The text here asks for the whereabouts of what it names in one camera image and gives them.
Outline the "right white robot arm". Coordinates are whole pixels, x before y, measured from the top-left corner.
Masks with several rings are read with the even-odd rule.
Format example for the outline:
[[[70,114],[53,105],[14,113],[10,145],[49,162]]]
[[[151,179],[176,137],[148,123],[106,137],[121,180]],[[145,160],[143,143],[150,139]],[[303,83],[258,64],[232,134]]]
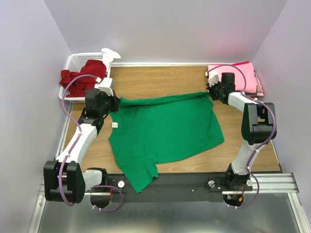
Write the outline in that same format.
[[[235,74],[217,71],[206,72],[207,90],[212,100],[220,100],[243,113],[241,133],[243,142],[236,159],[229,165],[221,185],[236,190],[244,185],[251,186],[251,167],[262,148],[276,136],[275,107],[262,103],[243,92],[235,90]]]

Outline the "green t shirt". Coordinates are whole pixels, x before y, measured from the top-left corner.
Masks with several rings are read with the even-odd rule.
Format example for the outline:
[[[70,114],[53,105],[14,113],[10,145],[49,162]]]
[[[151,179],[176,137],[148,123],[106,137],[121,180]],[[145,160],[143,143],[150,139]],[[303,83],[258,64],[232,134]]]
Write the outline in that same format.
[[[224,142],[207,92],[121,99],[111,113],[109,142],[119,169],[139,193],[158,177],[157,165],[177,162]]]

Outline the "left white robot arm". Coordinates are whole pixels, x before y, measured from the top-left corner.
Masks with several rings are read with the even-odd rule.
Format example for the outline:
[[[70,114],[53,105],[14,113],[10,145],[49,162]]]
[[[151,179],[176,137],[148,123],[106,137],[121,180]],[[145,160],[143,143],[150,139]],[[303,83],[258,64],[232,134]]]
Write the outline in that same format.
[[[86,91],[85,107],[74,136],[63,152],[44,165],[44,191],[47,201],[64,202],[68,206],[80,203],[85,192],[98,192],[108,187],[104,168],[89,168],[82,172],[80,163],[104,125],[105,118],[118,110],[121,100],[112,88],[91,88]]]

